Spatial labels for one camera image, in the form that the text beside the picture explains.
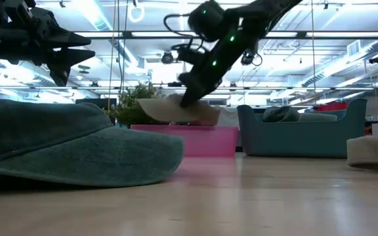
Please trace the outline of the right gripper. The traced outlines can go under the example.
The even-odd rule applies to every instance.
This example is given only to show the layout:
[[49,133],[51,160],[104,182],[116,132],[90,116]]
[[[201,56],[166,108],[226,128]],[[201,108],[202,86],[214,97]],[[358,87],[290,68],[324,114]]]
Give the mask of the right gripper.
[[181,48],[179,59],[192,64],[192,69],[179,75],[179,81],[186,87],[180,107],[187,108],[212,93],[241,55],[240,43],[218,42],[211,51],[205,53],[188,47]]

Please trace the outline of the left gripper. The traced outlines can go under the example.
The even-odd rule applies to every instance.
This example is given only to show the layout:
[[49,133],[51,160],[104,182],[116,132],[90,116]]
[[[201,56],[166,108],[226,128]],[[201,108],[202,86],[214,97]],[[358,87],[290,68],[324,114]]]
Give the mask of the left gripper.
[[29,60],[46,64],[58,87],[68,83],[71,67],[95,56],[95,51],[55,48],[79,47],[91,40],[70,31],[58,32],[53,12],[35,1],[0,0],[0,59],[12,64]]

